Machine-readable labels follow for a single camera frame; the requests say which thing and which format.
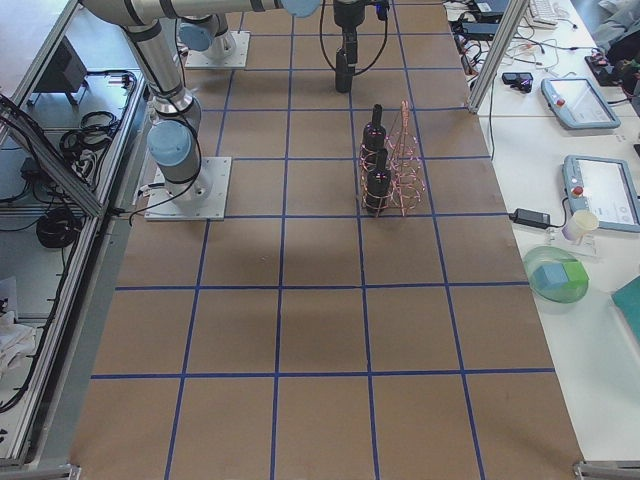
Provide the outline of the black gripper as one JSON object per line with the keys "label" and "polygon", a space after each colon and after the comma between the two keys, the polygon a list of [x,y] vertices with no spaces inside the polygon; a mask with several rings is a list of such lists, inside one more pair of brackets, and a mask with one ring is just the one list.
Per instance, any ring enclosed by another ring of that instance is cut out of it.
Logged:
{"label": "black gripper", "polygon": [[342,28],[342,49],[347,53],[350,48],[350,68],[355,68],[358,63],[357,27],[364,22],[365,8],[363,0],[333,2],[334,22]]}

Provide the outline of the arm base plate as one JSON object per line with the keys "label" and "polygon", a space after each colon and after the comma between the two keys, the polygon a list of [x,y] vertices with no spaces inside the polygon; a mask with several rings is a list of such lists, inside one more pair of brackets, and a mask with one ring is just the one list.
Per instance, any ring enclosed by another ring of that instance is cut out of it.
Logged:
{"label": "arm base plate", "polygon": [[186,184],[169,183],[150,192],[151,208],[144,211],[148,221],[222,221],[225,218],[231,177],[231,157],[204,157],[199,177],[189,190],[174,198]]}
{"label": "arm base plate", "polygon": [[250,42],[249,31],[229,31],[236,42],[236,49],[233,54],[221,60],[213,60],[206,57],[203,53],[189,50],[186,68],[187,69],[244,69],[248,58],[248,49]]}

